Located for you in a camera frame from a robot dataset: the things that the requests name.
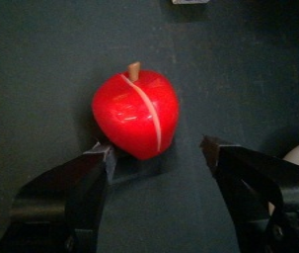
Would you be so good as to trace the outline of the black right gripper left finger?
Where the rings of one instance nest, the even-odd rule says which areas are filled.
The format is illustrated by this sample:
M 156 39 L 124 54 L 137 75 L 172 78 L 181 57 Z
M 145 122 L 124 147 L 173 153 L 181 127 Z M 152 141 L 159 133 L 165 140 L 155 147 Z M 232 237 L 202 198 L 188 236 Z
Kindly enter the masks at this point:
M 25 184 L 13 199 L 0 253 L 96 253 L 115 167 L 113 147 L 96 143 Z

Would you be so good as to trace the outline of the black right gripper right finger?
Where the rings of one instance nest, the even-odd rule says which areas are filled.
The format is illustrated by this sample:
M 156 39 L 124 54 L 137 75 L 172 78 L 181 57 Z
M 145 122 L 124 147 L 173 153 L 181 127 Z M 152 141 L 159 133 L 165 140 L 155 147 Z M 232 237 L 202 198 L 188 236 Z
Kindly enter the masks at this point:
M 200 147 L 240 253 L 299 253 L 299 166 L 214 136 Z

